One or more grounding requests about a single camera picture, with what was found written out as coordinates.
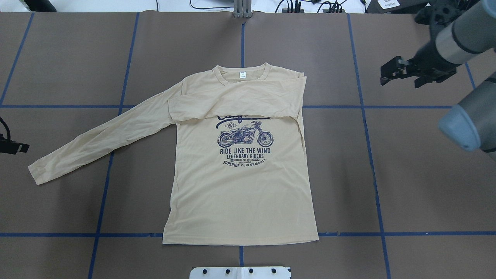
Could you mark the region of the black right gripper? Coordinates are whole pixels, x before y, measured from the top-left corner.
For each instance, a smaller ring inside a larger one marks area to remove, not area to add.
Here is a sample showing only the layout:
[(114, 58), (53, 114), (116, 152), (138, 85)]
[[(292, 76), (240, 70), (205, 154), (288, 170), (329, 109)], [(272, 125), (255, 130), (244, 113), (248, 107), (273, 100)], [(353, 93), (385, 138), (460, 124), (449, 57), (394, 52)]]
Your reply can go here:
[(456, 74), (459, 66), (443, 58), (435, 43), (427, 43), (413, 58), (404, 60), (402, 56), (395, 56), (381, 66), (381, 85), (384, 86), (398, 78), (409, 77), (416, 77), (415, 88), (430, 83), (442, 83)]

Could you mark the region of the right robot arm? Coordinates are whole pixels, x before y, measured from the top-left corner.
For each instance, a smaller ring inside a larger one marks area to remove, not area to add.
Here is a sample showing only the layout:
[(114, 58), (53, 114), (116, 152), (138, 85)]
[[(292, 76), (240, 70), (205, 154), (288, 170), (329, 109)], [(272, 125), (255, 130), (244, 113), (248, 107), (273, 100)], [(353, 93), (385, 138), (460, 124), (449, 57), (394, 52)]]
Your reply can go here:
[(468, 67), (471, 59), (495, 49), (495, 1), (477, 0), (462, 9), (457, 0), (431, 0), (415, 21), (429, 27), (429, 42), (411, 59), (396, 56), (382, 65), (380, 84), (415, 77), (415, 88), (420, 88), (442, 83), (464, 67), (472, 91), (439, 120), (439, 130), (463, 150), (481, 150), (495, 158), (495, 74), (476, 84)]

